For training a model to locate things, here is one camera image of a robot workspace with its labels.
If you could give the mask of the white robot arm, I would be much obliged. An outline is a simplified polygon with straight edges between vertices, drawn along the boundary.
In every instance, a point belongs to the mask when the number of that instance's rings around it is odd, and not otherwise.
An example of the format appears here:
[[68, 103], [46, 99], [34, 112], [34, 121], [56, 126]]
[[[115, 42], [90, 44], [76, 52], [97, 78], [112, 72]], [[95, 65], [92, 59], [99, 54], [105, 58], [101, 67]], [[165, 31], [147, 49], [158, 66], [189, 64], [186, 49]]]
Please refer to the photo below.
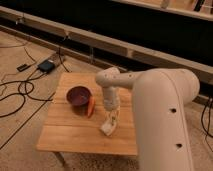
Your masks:
[[184, 105], [199, 93], [188, 69], [150, 69], [122, 73], [112, 67], [95, 76], [104, 107], [120, 107], [117, 89], [131, 91], [140, 171], [194, 171]]

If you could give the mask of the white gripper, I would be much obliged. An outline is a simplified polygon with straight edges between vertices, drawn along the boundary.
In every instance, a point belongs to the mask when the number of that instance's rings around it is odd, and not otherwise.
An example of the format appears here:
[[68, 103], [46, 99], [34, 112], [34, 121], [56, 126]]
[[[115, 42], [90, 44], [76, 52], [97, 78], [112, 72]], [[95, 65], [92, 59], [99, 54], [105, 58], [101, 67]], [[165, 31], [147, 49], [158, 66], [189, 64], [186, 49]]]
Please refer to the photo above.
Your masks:
[[[112, 110], [116, 110], [119, 107], [118, 89], [115, 87], [103, 88], [103, 104], [104, 108], [108, 111], [106, 121], [111, 123]], [[120, 109], [117, 109], [114, 113], [114, 126], [117, 126], [119, 121]]]

